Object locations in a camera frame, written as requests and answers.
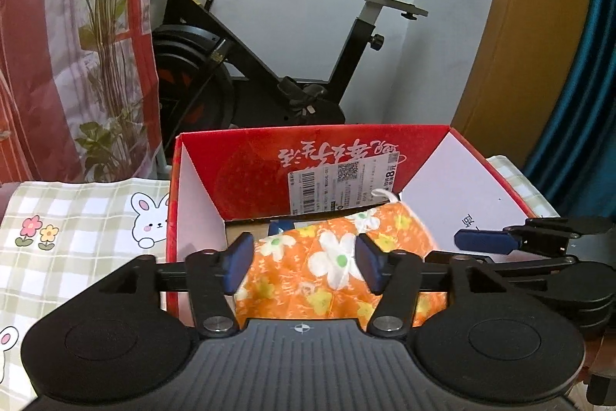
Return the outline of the orange floral cloth pouch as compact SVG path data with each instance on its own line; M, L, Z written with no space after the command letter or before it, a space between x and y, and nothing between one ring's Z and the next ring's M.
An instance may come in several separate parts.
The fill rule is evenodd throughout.
M356 264L361 234L383 252L425 258L437 250L426 225L395 195L373 209L264 237L234 295L238 322L352 318L365 327L380 297L371 294Z

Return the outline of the blue white snack bag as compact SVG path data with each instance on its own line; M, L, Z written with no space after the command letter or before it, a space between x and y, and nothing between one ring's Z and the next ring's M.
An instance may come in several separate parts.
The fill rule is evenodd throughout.
M316 228L320 225L318 221L301 221L293 219L271 220L268 224L267 236L277 236L292 230L296 230L303 238L314 237Z

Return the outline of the teal curtain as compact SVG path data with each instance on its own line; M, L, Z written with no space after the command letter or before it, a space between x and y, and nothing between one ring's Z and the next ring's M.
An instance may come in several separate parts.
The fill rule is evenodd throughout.
M562 216L615 217L615 0L590 0L569 75L523 173Z

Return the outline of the red strawberry cardboard box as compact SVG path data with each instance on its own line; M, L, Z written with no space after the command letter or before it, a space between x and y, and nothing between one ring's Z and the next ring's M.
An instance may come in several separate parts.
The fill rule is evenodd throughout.
M458 230L501 230L532 216L497 170L446 125L329 125L181 134L174 147L166 258L223 250L244 220L318 221L388 202L428 181L454 202L430 230L451 252Z

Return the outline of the green checked bunny tablecloth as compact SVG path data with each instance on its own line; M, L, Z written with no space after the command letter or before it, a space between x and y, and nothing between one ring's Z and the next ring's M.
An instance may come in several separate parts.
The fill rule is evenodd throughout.
M509 183L536 216L556 216L548 200L504 155L487 161ZM410 191L409 205L437 230L437 216L454 209L443 190L428 191L428 181ZM1 332L14 327L18 342L1 342L1 410L21 410L34 397L22 367L21 340L42 316L82 292L135 255L143 252L132 237L137 213L129 199L134 193L154 203L169 192L169 181L130 178L111 184L23 183L16 187L1 222ZM22 225L42 223L59 229L52 242L32 237L18 246Z

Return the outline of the wooden door panel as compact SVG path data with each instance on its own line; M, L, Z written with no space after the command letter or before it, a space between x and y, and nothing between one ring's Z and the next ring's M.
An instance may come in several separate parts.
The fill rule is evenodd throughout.
M493 0L452 125L522 167L569 74L590 0Z

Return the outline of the pink printed backdrop cloth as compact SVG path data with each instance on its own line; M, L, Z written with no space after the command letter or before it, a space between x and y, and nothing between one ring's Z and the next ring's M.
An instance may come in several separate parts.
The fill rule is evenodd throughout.
M1 179L147 177L161 149L151 0L1 0Z

